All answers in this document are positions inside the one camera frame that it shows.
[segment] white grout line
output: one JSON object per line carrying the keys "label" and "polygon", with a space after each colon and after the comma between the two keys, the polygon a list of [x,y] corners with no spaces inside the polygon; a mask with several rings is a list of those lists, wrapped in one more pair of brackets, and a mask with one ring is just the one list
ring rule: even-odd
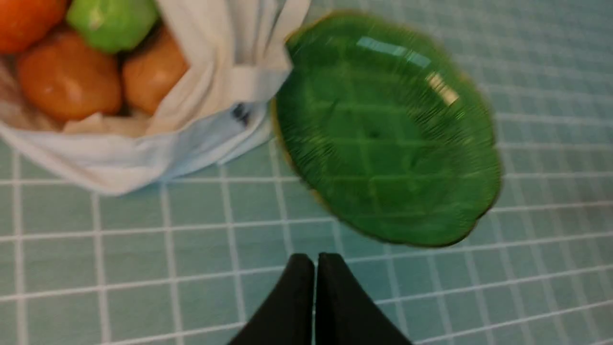
{"label": "white grout line", "polygon": [[243,297],[243,284],[239,273],[238,250],[236,248],[236,234],[234,232],[234,216],[232,215],[232,205],[230,203],[230,190],[226,180],[227,172],[225,166],[219,167],[221,176],[221,197],[224,204],[224,216],[228,224],[228,245],[230,246],[230,258],[232,260],[232,272],[234,274],[234,289],[236,294],[236,305],[238,309],[238,320],[246,322],[247,315],[245,310],[245,300]]}
{"label": "white grout line", "polygon": [[[528,133],[525,132],[524,127],[521,127],[520,129],[522,131],[522,134],[524,137],[527,136]],[[511,168],[511,170],[515,171],[515,167],[513,167],[513,162],[512,160],[509,160],[508,162],[509,167]],[[518,204],[526,204],[525,199],[524,199],[524,194],[522,193],[520,187],[518,184],[516,183],[511,183],[511,191],[513,193],[514,199],[517,201]],[[526,232],[529,236],[529,238],[536,238],[535,236],[535,229],[534,229],[534,224],[532,222],[532,219],[530,218],[530,216],[526,213],[526,212],[522,212],[521,213],[521,219],[522,219],[522,223],[526,228]],[[536,270],[540,275],[546,274],[547,273],[547,268],[545,267],[545,263],[543,261],[543,256],[541,253],[541,249],[538,246],[534,246],[531,245],[530,246],[530,250],[532,251],[532,254],[534,255],[535,258],[535,266],[536,266]],[[546,298],[546,302],[547,302],[547,306],[548,308],[552,311],[558,311],[558,304],[555,300],[554,297],[554,290],[553,287],[551,286],[551,283],[548,279],[543,279],[542,281],[543,287],[544,287],[544,291],[545,291],[545,298]],[[556,328],[556,331],[562,341],[562,344],[564,345],[570,345],[569,344],[569,337],[568,334],[566,333],[566,330],[564,329],[564,326],[562,324],[562,320],[559,317],[554,317],[554,325]]]}
{"label": "white grout line", "polygon": [[[281,177],[281,168],[279,167],[279,152],[275,147],[275,141],[268,142],[268,154],[270,156],[270,164],[272,166],[272,172],[275,177]],[[292,236],[289,232],[289,222],[287,221],[287,206],[285,203],[285,195],[283,194],[283,184],[280,179],[275,180],[275,193],[276,202],[279,206],[279,214],[281,216],[281,229],[283,230],[283,243],[285,244],[285,251],[287,257],[294,253],[294,244],[292,243]]]}
{"label": "white grout line", "polygon": [[[403,256],[398,255],[398,254],[393,254],[390,256],[380,255],[377,257],[368,257],[368,260],[347,259],[345,261],[347,264],[349,264],[349,263],[356,263],[356,262],[363,262],[363,261],[387,260],[390,257],[396,258],[396,257],[403,257]],[[274,266],[274,267],[257,268],[257,269],[246,269],[246,270],[239,271],[238,273],[244,276],[244,275],[249,275],[249,274],[282,271],[283,269],[284,269],[283,266]],[[423,293],[423,294],[418,294],[418,295],[410,295],[410,296],[399,297],[399,298],[390,298],[386,301],[388,302],[411,301],[411,300],[418,300],[420,298],[439,297],[439,296],[444,296],[444,295],[448,295],[452,293],[471,292],[477,289],[488,289],[491,287],[504,287],[510,284],[520,284],[524,282],[540,281],[543,279],[551,279],[551,278],[556,278],[556,277],[566,277],[566,276],[572,276],[572,275],[583,274],[583,273],[607,271],[609,269],[613,269],[613,264],[600,265],[600,266],[594,266],[594,267],[589,267],[589,268],[573,269],[573,270],[557,272],[557,273],[546,273],[546,274],[540,274],[540,275],[532,276],[532,277],[524,277],[524,278],[518,278],[518,279],[513,279],[513,280],[508,280],[508,281],[474,285],[474,286],[462,287],[458,289],[449,289],[449,290],[439,289],[439,290],[436,290],[435,292]],[[234,275],[236,275],[234,271],[227,271],[227,272],[222,272],[222,273],[201,274],[198,276],[177,277],[174,280],[156,279],[152,281],[109,284],[105,286],[105,289],[106,290],[122,290],[122,289],[131,289],[135,287],[146,287],[146,286],[152,286],[152,285],[171,284],[173,281],[176,281],[176,282],[201,281],[201,280],[216,279],[216,278],[221,278],[221,277],[232,277]],[[99,291],[99,289],[100,288],[97,286],[92,286],[92,287],[81,287],[81,288],[75,288],[75,289],[24,293],[21,295],[7,295],[7,296],[1,296],[0,302],[15,301],[15,300],[19,300],[20,298],[32,299],[32,298],[43,298],[43,297],[52,297],[52,296],[74,295],[74,294],[79,294],[79,293],[96,292],[96,291]]]}
{"label": "white grout line", "polygon": [[[411,10],[411,6],[403,6],[404,9]],[[479,10],[478,8],[471,8],[470,11],[465,10],[463,7],[458,4],[450,4],[449,2],[445,3],[444,7],[437,7],[436,11],[438,13],[457,15],[457,14],[466,14],[468,15],[469,20],[474,19],[473,17],[477,17],[480,21],[484,23],[494,23],[498,25],[502,25],[506,28],[515,28],[514,24],[517,19],[504,15],[504,12],[499,14],[493,14],[486,10]],[[529,32],[538,32],[540,30],[541,23],[532,20],[531,18],[523,18],[522,19],[522,29]],[[559,39],[567,39],[568,37],[579,37],[579,31],[573,31],[572,28],[567,28],[562,25],[558,25],[555,23],[547,23],[548,33],[553,37],[557,37]],[[593,44],[600,44],[602,47],[605,47],[603,42],[606,41],[608,37],[604,34],[592,32],[590,36],[586,37],[585,41],[591,41]]]}
{"label": "white grout line", "polygon": [[[558,133],[555,129],[551,129],[550,130],[551,135],[554,138],[558,138]],[[567,159],[565,159],[565,157],[563,157],[562,155],[558,156],[558,160],[560,161],[560,165],[563,166],[564,169],[566,170],[570,170],[569,168],[569,162]],[[592,158],[589,155],[584,156],[584,163],[585,165],[588,167],[588,169],[593,169],[593,162],[592,162]],[[588,180],[590,182],[590,186],[592,188],[592,190],[602,199],[605,200],[607,197],[603,192],[603,188],[600,184],[600,180],[598,179],[589,179]],[[575,198],[579,198],[579,191],[577,190],[577,185],[576,184],[568,184],[567,186],[569,187],[569,189],[571,190],[571,193],[573,193]],[[600,209],[599,210],[600,214],[603,217],[608,217],[607,212],[605,212],[604,210]],[[590,221],[590,217],[588,217],[587,213],[585,212],[584,208],[579,208],[577,209],[577,213],[579,216],[579,221],[581,223],[581,227],[582,228],[586,228],[589,230],[595,230],[593,229],[593,225]],[[602,257],[600,255],[600,249],[598,248],[598,246],[594,243],[594,241],[592,241],[591,239],[586,240],[587,245],[589,246],[590,250],[592,251],[592,258],[594,259],[595,263],[597,265],[602,265],[603,260]],[[613,295],[613,288],[611,287],[611,283],[609,282],[608,277],[606,276],[605,272],[599,272],[598,273],[598,277],[600,280],[600,284],[601,287],[603,288],[604,291],[606,291],[609,295]]]}
{"label": "white grout line", "polygon": [[[183,330],[183,316],[181,314],[181,301],[179,296],[179,288],[177,281],[177,260],[175,257],[175,245],[170,226],[172,224],[172,214],[170,211],[170,200],[168,194],[168,186],[161,184],[159,188],[160,207],[162,209],[162,223],[164,225],[164,243],[166,246],[166,263],[168,269],[168,277],[170,283],[170,300],[172,305],[172,318],[174,322],[175,333],[180,333]],[[183,345],[184,339],[182,335],[177,336],[177,345]]]}
{"label": "white grout line", "polygon": [[23,248],[23,200],[21,186],[17,184],[21,176],[21,160],[17,150],[13,149],[13,226],[15,227],[15,297],[17,299],[17,343],[29,345],[28,339],[28,308],[24,297],[26,282],[24,274]]}
{"label": "white grout line", "polygon": [[570,312],[576,312],[576,311],[582,311],[585,309],[592,309],[592,308],[597,308],[600,306],[609,306],[613,304],[613,300],[612,301],[605,301],[605,302],[600,302],[600,303],[593,303],[593,304],[586,304],[584,306],[579,306],[576,308],[570,308],[570,309],[565,309],[562,311],[554,311],[554,312],[548,312],[546,314],[540,314],[540,315],[535,315],[535,316],[530,316],[530,317],[526,317],[523,319],[517,319],[517,320],[511,320],[511,321],[507,321],[507,322],[502,322],[500,324],[495,324],[495,325],[491,325],[489,327],[480,327],[480,328],[474,328],[471,330],[467,330],[467,331],[461,331],[461,332],[457,332],[457,333],[452,333],[452,334],[448,334],[448,335],[441,335],[441,336],[436,336],[436,337],[432,337],[429,339],[423,339],[420,341],[415,341],[414,344],[415,345],[423,345],[426,343],[430,343],[432,341],[439,341],[439,340],[445,340],[445,339],[449,339],[449,338],[453,338],[456,336],[463,336],[463,335],[469,335],[469,334],[474,334],[474,333],[478,333],[481,331],[487,331],[487,330],[493,330],[496,328],[500,328],[500,327],[505,327],[505,326],[510,326],[510,325],[516,325],[519,324],[521,322],[529,322],[529,321],[534,321],[534,320],[539,320],[539,319],[545,319],[548,317],[559,317],[560,315],[564,315]]}
{"label": "white grout line", "polygon": [[164,340],[170,340],[174,338],[183,339],[187,336],[201,335],[201,334],[211,333],[214,331],[233,330],[235,328],[240,328],[244,325],[245,325],[244,322],[236,322],[234,324],[207,327],[207,328],[201,328],[198,330],[180,331],[180,332],[164,334],[164,335],[157,335],[157,336],[148,336],[146,338],[116,341],[114,343],[102,343],[100,345],[140,345],[140,344],[145,345],[149,343],[154,343],[156,341],[164,341]]}
{"label": "white grout line", "polygon": [[104,243],[102,242],[102,220],[100,212],[100,196],[91,193],[91,214],[94,229],[94,253],[96,256],[96,280],[98,284],[98,308],[102,342],[111,341],[111,327],[109,318],[109,301],[106,291],[106,277],[104,269]]}
{"label": "white grout line", "polygon": [[[386,266],[387,266],[387,276],[389,278],[390,288],[392,290],[392,298],[400,298],[400,285],[398,284],[398,277],[396,276],[396,269],[394,264],[394,258],[391,256],[392,249],[389,244],[386,244],[384,247],[385,257],[386,258]],[[405,310],[402,307],[402,302],[400,300],[396,300],[394,302],[396,308],[396,317],[398,317],[398,322],[400,323],[400,330],[406,336],[410,337],[409,327],[406,323]]]}
{"label": "white grout line", "polygon": [[[458,12],[457,16],[461,20],[461,18],[463,17],[463,13]],[[463,253],[463,256],[464,256],[466,267],[468,268],[468,276],[470,278],[471,285],[475,285],[475,286],[481,285],[481,282],[479,280],[479,274],[477,273],[477,266],[474,263],[473,253],[470,251],[466,251]],[[483,324],[484,327],[489,327],[491,324],[491,321],[490,321],[489,313],[487,310],[487,302],[485,300],[483,289],[476,289],[474,291],[474,294],[476,297],[477,306],[479,308],[479,316],[481,318],[481,323]],[[496,340],[494,339],[494,336],[491,330],[485,331],[485,337],[487,339],[487,344],[495,345]]]}
{"label": "white grout line", "polygon": [[[549,130],[549,134],[558,139],[557,137],[557,132],[555,131],[555,128],[553,127],[548,127]],[[538,157],[538,154],[534,151],[532,151],[531,153],[531,158],[532,158],[532,163],[535,165],[537,170],[543,170],[543,166],[540,162],[540,159]],[[562,169],[565,170],[569,170],[569,162],[568,160],[565,158],[564,155],[562,155],[561,152],[558,152],[556,154],[558,162],[560,164],[560,166],[562,167]],[[565,185],[575,194],[575,197],[578,198],[578,192],[577,192],[577,185],[571,183],[570,179],[566,179],[565,180]],[[549,183],[547,181],[544,181],[544,189],[545,189],[545,194],[546,194],[546,198],[553,200],[553,196],[552,196],[552,192],[551,189],[549,187]],[[562,235],[563,233],[560,231],[562,226],[563,226],[563,222],[562,219],[560,218],[560,214],[558,212],[553,212],[554,216],[553,216],[553,221],[554,221],[554,228],[556,229],[556,233],[558,235]],[[579,221],[581,223],[581,227],[583,228],[587,228],[587,224],[586,222],[582,219],[583,217],[580,217]],[[563,255],[563,259],[565,261],[565,265],[567,267],[569,267],[570,269],[576,269],[577,265],[573,260],[570,248],[568,246],[568,242],[561,242],[560,243],[560,248],[562,250],[562,255]],[[573,290],[575,291],[575,294],[577,296],[577,299],[579,300],[580,304],[587,304],[587,296],[585,294],[585,291],[583,289],[583,286],[581,285],[581,282],[578,280],[577,276],[571,276],[571,283],[573,285]],[[596,331],[596,323],[594,321],[593,316],[590,314],[589,310],[583,310],[582,311],[583,317],[587,323],[588,326],[588,330],[590,332],[590,335],[594,338],[594,339],[598,339],[598,334]]]}
{"label": "white grout line", "polygon": [[436,268],[436,263],[434,261],[434,256],[428,255],[426,257],[428,261],[428,267],[430,268],[430,272],[432,274],[432,285],[434,287],[434,293],[432,293],[431,297],[436,298],[436,302],[438,304],[438,312],[441,314],[443,330],[445,331],[446,336],[450,336],[453,334],[453,328],[451,327],[451,317],[449,316],[449,310],[447,308],[447,303],[445,302],[445,295],[443,294],[443,288],[441,286],[441,278],[438,274],[438,269]]}
{"label": "white grout line", "polygon": [[[94,236],[93,232],[86,233],[77,233],[77,237],[92,237]],[[107,236],[122,236],[122,235],[130,235],[132,234],[129,231],[121,231],[119,233],[106,234],[106,231],[103,231],[102,235]],[[60,234],[49,234],[49,235],[26,235],[23,236],[23,240],[40,240],[40,239],[57,239],[57,238],[70,238],[71,235],[75,235],[75,233],[60,233]],[[478,244],[472,246],[464,246],[464,247],[446,247],[446,248],[437,248],[437,249],[423,249],[420,251],[409,252],[409,253],[398,253],[398,254],[390,254],[390,257],[393,258],[403,258],[403,257],[422,257],[428,255],[429,251],[435,250],[437,253],[463,253],[471,250],[488,250],[488,249],[502,249],[509,247],[517,247],[517,246],[530,246],[533,244],[548,244],[548,243],[558,243],[563,241],[575,241],[575,240],[585,240],[585,239],[599,239],[599,238],[609,238],[613,237],[613,232],[600,232],[600,233],[586,233],[581,235],[569,235],[562,237],[552,237],[552,238],[542,238],[542,239],[531,239],[524,241],[514,241],[514,242],[498,242],[493,244]],[[15,236],[5,236],[0,237],[0,242],[13,242],[17,238]],[[387,256],[370,256],[370,257],[358,257],[348,259],[352,262],[363,262],[369,260],[384,260]]]}
{"label": "white grout line", "polygon": [[[498,217],[495,214],[492,214],[490,215],[490,219],[494,228],[494,236],[496,237],[496,241],[503,242],[504,240],[502,235],[502,227],[500,226],[500,221],[498,220]],[[513,265],[511,264],[511,257],[509,256],[507,248],[500,249],[500,259],[502,260],[503,269],[507,280],[516,280],[517,278],[515,277],[515,273],[513,272]],[[522,299],[521,292],[519,291],[519,288],[515,283],[509,284],[509,288],[511,289],[511,296],[513,298],[513,304],[515,305],[517,311],[517,316],[519,316],[520,319],[523,319],[526,317],[526,312],[525,303]],[[525,322],[521,322],[520,328],[522,330],[524,343],[526,345],[535,345],[534,339],[532,338],[532,334],[530,334],[530,329],[528,328],[528,325]]]}

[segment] produce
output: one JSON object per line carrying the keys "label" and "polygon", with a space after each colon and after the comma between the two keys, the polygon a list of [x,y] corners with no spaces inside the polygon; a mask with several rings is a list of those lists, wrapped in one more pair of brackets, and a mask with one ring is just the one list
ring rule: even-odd
{"label": "produce", "polygon": [[123,85],[128,104],[149,115],[188,70],[179,46],[166,27],[143,50],[123,66]]}
{"label": "produce", "polygon": [[26,50],[62,21],[68,0],[0,0],[0,54]]}
{"label": "produce", "polygon": [[158,19],[154,0],[73,0],[66,17],[90,46],[105,53],[136,48]]}
{"label": "produce", "polygon": [[25,97],[50,117],[66,122],[121,108],[121,78],[114,56],[89,47],[61,27],[17,57]]}

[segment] green fruit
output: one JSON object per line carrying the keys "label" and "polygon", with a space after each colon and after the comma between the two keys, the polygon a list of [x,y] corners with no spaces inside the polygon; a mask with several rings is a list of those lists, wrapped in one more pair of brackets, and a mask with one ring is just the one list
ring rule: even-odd
{"label": "green fruit", "polygon": [[73,0],[66,21],[105,53],[136,48],[159,19],[154,0]]}

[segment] tile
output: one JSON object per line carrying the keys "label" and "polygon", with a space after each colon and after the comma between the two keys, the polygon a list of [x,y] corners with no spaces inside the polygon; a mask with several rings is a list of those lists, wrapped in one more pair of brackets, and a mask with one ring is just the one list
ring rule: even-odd
{"label": "tile", "polygon": [[549,179],[549,191],[551,194],[551,202],[554,204],[572,204],[574,196],[566,185],[566,179],[555,178]]}
{"label": "tile", "polygon": [[528,322],[528,327],[530,328],[530,333],[532,334],[532,339],[534,339],[535,344],[562,343],[552,317],[531,320]]}
{"label": "tile", "polygon": [[595,171],[604,172],[609,171],[609,162],[607,162],[607,158],[605,157],[607,154],[605,152],[600,151],[591,151],[586,152],[586,154],[590,155],[590,160],[592,161],[592,165]]}
{"label": "tile", "polygon": [[502,128],[501,141],[508,144],[521,144],[525,142],[522,127],[519,122],[499,121]]}
{"label": "tile", "polygon": [[493,244],[497,242],[496,229],[492,223],[492,216],[486,214],[479,219],[477,226],[473,229],[470,235],[466,238],[471,246],[481,246],[484,244]]}
{"label": "tile", "polygon": [[524,203],[527,206],[547,205],[545,195],[542,190],[544,181],[541,179],[521,179],[520,189],[524,196]]}
{"label": "tile", "polygon": [[288,252],[280,225],[234,229],[240,269],[284,266]]}
{"label": "tile", "polygon": [[573,286],[573,280],[570,277],[554,277],[549,279],[549,283],[554,291],[554,299],[558,304],[559,310],[579,306],[579,300],[577,299],[577,293]]}
{"label": "tile", "polygon": [[30,159],[21,156],[20,157],[21,171],[20,176],[26,180],[59,180],[60,178],[38,164],[32,162]]}
{"label": "tile", "polygon": [[434,291],[430,265],[425,257],[396,258],[394,259],[394,270],[400,296]]}
{"label": "tile", "polygon": [[270,177],[272,164],[268,145],[260,145],[226,164],[229,177]]}
{"label": "tile", "polygon": [[187,336],[184,338],[185,345],[228,345],[240,331],[240,328],[229,330],[211,331],[204,334]]}
{"label": "tile", "polygon": [[603,289],[603,282],[597,272],[585,272],[577,276],[588,304],[606,301],[608,296]]}
{"label": "tile", "polygon": [[243,283],[243,299],[247,319],[260,308],[260,305],[268,297],[272,289],[281,277],[282,271],[244,274],[241,276]]}
{"label": "tile", "polygon": [[281,218],[274,183],[230,183],[228,188],[235,222]]}
{"label": "tile", "polygon": [[613,198],[613,178],[611,177],[602,177],[597,179],[598,183],[602,188],[602,194],[604,197],[609,200]]}
{"label": "tile", "polygon": [[598,195],[599,191],[595,191],[592,184],[593,178],[575,178],[574,186],[577,190],[577,201],[578,203],[594,203],[596,201],[603,201],[604,198],[600,198]]}
{"label": "tile", "polygon": [[444,299],[453,332],[483,327],[477,295],[474,291],[451,293],[445,295]]}
{"label": "tile", "polygon": [[121,198],[101,197],[100,217],[104,230],[162,227],[159,185]]}
{"label": "tile", "polygon": [[535,316],[551,312],[547,305],[545,288],[541,281],[523,282],[517,285],[524,302],[526,316]]}
{"label": "tile", "polygon": [[515,184],[512,179],[503,180],[502,188],[500,190],[500,194],[498,195],[495,207],[517,206],[518,202],[515,200],[512,184]]}
{"label": "tile", "polygon": [[27,292],[97,284],[93,238],[25,241],[23,247]]}
{"label": "tile", "polygon": [[553,142],[553,138],[551,138],[550,133],[551,124],[550,123],[542,123],[542,122],[532,122],[530,123],[530,134],[534,142],[540,144],[547,144]]}
{"label": "tile", "polygon": [[232,270],[225,228],[175,231],[172,237],[177,275],[195,276]]}
{"label": "tile", "polygon": [[541,258],[548,273],[559,273],[568,270],[559,243],[544,243],[538,245],[538,247],[541,250]]}
{"label": "tile", "polygon": [[574,239],[568,241],[567,243],[571,258],[573,259],[576,268],[581,269],[596,266],[592,249],[590,248],[587,240]]}
{"label": "tile", "polygon": [[279,147],[278,144],[275,144],[276,147],[276,152],[277,155],[275,157],[277,163],[279,164],[279,173],[282,177],[294,177],[296,176],[296,174],[294,174],[292,168],[289,166],[289,163],[287,162],[287,159],[285,158],[285,156],[282,154],[283,149]]}
{"label": "tile", "polygon": [[412,341],[434,338],[445,334],[443,317],[436,298],[420,298],[402,304],[406,326]]}
{"label": "tile", "polygon": [[24,185],[21,198],[26,234],[93,229],[91,197],[83,189],[70,185]]}
{"label": "tile", "polygon": [[13,178],[13,150],[0,139],[0,180]]}
{"label": "tile", "polygon": [[110,290],[108,299],[113,341],[174,331],[169,285]]}
{"label": "tile", "polygon": [[512,246],[507,248],[511,268],[515,278],[538,276],[536,259],[530,246]]}
{"label": "tile", "polygon": [[587,326],[587,322],[582,312],[573,311],[560,315],[564,332],[568,335],[569,344],[589,345],[596,341]]}
{"label": "tile", "polygon": [[613,248],[613,238],[600,238],[596,241],[596,245],[598,246],[600,257],[603,259],[603,264],[613,264],[613,250],[611,250]]}
{"label": "tile", "polygon": [[163,233],[104,236],[102,242],[108,284],[168,277]]}
{"label": "tile", "polygon": [[500,258],[500,250],[474,250],[473,260],[477,268],[477,274],[481,284],[489,284],[507,280],[506,274],[504,273],[502,259]]}
{"label": "tile", "polygon": [[14,301],[0,303],[0,334],[0,344],[17,345],[17,303]]}
{"label": "tile", "polygon": [[330,216],[300,182],[283,182],[283,196],[289,219]]}
{"label": "tile", "polygon": [[341,243],[345,250],[345,258],[371,257],[383,255],[384,244],[368,238],[347,225],[339,223]]}
{"label": "tile", "polygon": [[464,253],[437,254],[434,256],[436,272],[443,290],[472,286]]}
{"label": "tile", "polygon": [[172,225],[226,222],[220,184],[171,183],[168,194]]}
{"label": "tile", "polygon": [[523,174],[536,172],[536,166],[534,162],[532,162],[531,152],[528,150],[510,150],[508,154],[512,162],[510,168],[512,168],[514,173]]}
{"label": "tile", "polygon": [[611,320],[613,320],[613,309],[611,305],[604,305],[592,308],[590,310],[594,323],[596,324],[596,330],[600,339],[613,338],[613,327],[611,327]]}
{"label": "tile", "polygon": [[487,337],[485,332],[470,333],[467,335],[460,335],[454,338],[455,345],[486,345]]}
{"label": "tile", "polygon": [[581,212],[585,215],[588,228],[591,233],[604,233],[609,231],[609,224],[613,220],[611,212],[606,207],[585,207]]}
{"label": "tile", "polygon": [[96,293],[28,300],[30,345],[94,345],[102,341]]}
{"label": "tile", "polygon": [[184,330],[238,322],[233,277],[182,282],[178,289]]}
{"label": "tile", "polygon": [[392,298],[387,260],[355,262],[348,266],[370,298],[375,301]]}
{"label": "tile", "polygon": [[13,229],[13,187],[0,185],[0,236],[11,236]]}
{"label": "tile", "polygon": [[561,173],[562,166],[558,160],[557,152],[551,149],[541,149],[536,151],[537,159],[541,162],[544,173]]}
{"label": "tile", "polygon": [[563,161],[567,165],[567,169],[570,172],[582,172],[588,171],[588,167],[585,164],[585,153],[577,150],[565,150],[562,155]]}
{"label": "tile", "polygon": [[559,230],[555,228],[554,220],[552,218],[552,211],[530,211],[528,212],[528,215],[532,221],[532,229],[534,231],[535,238],[553,238],[558,236]]}
{"label": "tile", "polygon": [[511,107],[511,100],[508,94],[499,93],[497,91],[491,91],[489,92],[489,94],[492,106],[496,109],[497,112],[513,113],[513,108]]}
{"label": "tile", "polygon": [[496,215],[500,231],[505,242],[525,241],[528,231],[523,219],[523,212],[501,212]]}
{"label": "tile", "polygon": [[332,222],[290,224],[289,234],[294,251],[307,254],[314,262],[317,261],[319,253],[337,251],[332,234]]}
{"label": "tile", "polygon": [[496,345],[518,345],[525,344],[522,327],[519,324],[512,324],[496,327],[492,330],[492,336]]}
{"label": "tile", "polygon": [[401,329],[395,303],[378,304],[377,307],[398,330]]}
{"label": "tile", "polygon": [[555,213],[560,219],[562,225],[562,233],[566,236],[581,235],[587,232],[587,229],[581,225],[579,211],[576,209],[565,209]]}
{"label": "tile", "polygon": [[0,296],[13,295],[14,293],[15,245],[13,242],[0,242]]}
{"label": "tile", "polygon": [[511,289],[508,286],[484,289],[483,297],[491,323],[500,324],[519,317]]}

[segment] bag handle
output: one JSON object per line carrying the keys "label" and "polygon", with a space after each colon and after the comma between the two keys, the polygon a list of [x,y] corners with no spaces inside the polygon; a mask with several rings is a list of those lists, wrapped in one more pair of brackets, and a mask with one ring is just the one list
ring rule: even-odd
{"label": "bag handle", "polygon": [[[262,21],[258,43],[264,49],[256,51],[260,56],[256,57],[255,65],[235,65],[228,71],[226,96],[229,104],[267,102],[275,96],[292,69],[285,38],[300,27],[310,4],[311,0],[287,0],[268,42],[263,40],[268,37],[270,31],[266,29],[272,26],[274,18]],[[271,10],[275,9],[265,6],[263,15],[273,14]]]}

